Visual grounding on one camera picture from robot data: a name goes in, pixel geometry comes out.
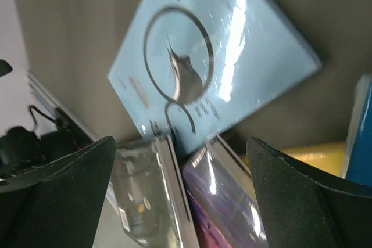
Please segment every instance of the clear plastic cover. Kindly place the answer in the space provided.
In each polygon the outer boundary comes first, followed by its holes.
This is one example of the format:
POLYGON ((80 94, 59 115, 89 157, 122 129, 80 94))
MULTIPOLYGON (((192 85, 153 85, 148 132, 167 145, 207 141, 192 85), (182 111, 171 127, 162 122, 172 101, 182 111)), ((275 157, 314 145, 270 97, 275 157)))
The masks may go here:
POLYGON ((193 152, 320 68, 271 0, 142 0, 109 79, 143 137, 193 152))
POLYGON ((198 247, 192 220, 180 227, 188 209, 171 183, 169 144, 165 137, 117 148, 111 177, 117 208, 126 234, 143 247, 198 247))
POLYGON ((189 200, 207 247, 268 247, 247 167, 221 138, 183 169, 189 200))

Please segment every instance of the yellow object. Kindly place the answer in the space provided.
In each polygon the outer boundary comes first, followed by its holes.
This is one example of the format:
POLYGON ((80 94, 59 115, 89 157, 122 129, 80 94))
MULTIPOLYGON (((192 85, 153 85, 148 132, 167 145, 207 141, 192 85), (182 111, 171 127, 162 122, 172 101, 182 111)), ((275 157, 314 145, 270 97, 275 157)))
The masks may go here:
MULTIPOLYGON (((313 167, 319 168, 330 174, 340 176, 341 163, 344 158, 345 142, 324 143, 321 145, 309 145, 299 148, 282 150, 287 155, 303 161, 313 167)), ((248 166, 247 156, 241 159, 248 166)))

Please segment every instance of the black device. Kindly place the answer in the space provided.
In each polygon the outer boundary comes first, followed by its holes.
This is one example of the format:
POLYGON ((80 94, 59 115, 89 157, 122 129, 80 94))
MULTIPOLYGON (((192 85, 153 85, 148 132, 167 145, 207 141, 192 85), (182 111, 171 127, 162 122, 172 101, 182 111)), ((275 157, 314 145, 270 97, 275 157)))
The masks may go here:
POLYGON ((92 143, 62 109, 55 110, 55 119, 34 105, 30 105, 28 110, 35 124, 33 131, 17 126, 0 138, 0 179, 41 167, 92 143), (38 138, 34 132, 38 125, 34 112, 55 123, 57 130, 38 138))
POLYGON ((13 67, 3 59, 0 59, 0 77, 13 71, 13 67))
POLYGON ((247 141, 270 247, 372 247, 372 187, 321 171, 265 142, 247 141))
POLYGON ((114 156, 106 137, 0 181, 0 247, 91 248, 114 156))

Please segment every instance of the swordfish illustration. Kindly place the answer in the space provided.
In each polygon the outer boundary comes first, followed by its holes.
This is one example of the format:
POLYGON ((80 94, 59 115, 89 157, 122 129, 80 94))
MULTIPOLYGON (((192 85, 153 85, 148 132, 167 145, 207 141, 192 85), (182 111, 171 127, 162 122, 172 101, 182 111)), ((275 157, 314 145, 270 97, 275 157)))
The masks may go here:
POLYGON ((177 55, 170 45, 167 47, 174 75, 174 94, 172 99, 181 105, 190 104, 203 94, 203 81, 193 68, 190 56, 177 55))

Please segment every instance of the black foam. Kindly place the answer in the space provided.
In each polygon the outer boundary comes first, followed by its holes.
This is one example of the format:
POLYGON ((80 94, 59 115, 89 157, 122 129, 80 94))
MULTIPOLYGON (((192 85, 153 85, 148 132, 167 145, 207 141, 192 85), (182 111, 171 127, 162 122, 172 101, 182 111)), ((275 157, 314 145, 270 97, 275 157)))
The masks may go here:
POLYGON ((372 189, 247 141, 270 247, 372 247, 372 189))
POLYGON ((107 137, 0 186, 0 247, 91 248, 114 156, 107 137))

